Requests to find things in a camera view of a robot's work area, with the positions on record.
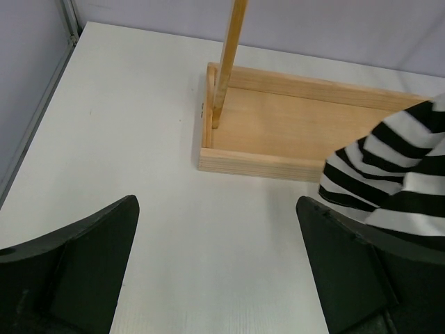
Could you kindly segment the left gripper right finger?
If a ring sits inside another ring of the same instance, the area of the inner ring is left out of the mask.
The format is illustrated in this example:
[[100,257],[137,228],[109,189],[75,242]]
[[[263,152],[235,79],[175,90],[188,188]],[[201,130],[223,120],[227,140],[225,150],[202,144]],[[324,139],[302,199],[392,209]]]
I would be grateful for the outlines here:
[[364,225],[296,203],[329,333],[443,333],[444,238]]

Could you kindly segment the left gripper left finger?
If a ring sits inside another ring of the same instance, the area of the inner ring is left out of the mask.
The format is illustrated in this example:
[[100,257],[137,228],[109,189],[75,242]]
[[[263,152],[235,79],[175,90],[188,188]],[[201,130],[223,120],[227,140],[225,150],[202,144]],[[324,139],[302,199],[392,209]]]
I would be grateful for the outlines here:
[[2,333],[109,333],[140,206],[98,212],[1,250]]

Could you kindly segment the black white striped tank top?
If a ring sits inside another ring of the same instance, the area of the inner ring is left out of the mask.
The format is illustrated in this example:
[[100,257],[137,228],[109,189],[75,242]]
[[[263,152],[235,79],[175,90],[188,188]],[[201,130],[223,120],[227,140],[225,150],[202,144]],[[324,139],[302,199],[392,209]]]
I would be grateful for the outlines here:
[[360,223],[444,250],[444,95],[379,122],[330,155],[318,194]]

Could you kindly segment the wooden clothes rack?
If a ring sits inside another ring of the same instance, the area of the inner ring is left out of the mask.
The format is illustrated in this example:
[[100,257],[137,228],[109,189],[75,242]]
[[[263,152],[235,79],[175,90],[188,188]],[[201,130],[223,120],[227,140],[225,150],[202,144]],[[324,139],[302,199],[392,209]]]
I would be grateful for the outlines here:
[[409,93],[236,66],[247,5],[233,2],[220,60],[207,65],[200,170],[317,182],[334,151],[423,101]]

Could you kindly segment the aluminium frame post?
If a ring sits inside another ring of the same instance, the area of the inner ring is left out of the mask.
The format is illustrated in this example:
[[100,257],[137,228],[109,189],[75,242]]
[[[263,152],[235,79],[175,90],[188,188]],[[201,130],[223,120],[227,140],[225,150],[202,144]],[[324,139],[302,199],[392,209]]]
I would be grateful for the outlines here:
[[1,2],[2,199],[80,34],[73,1]]

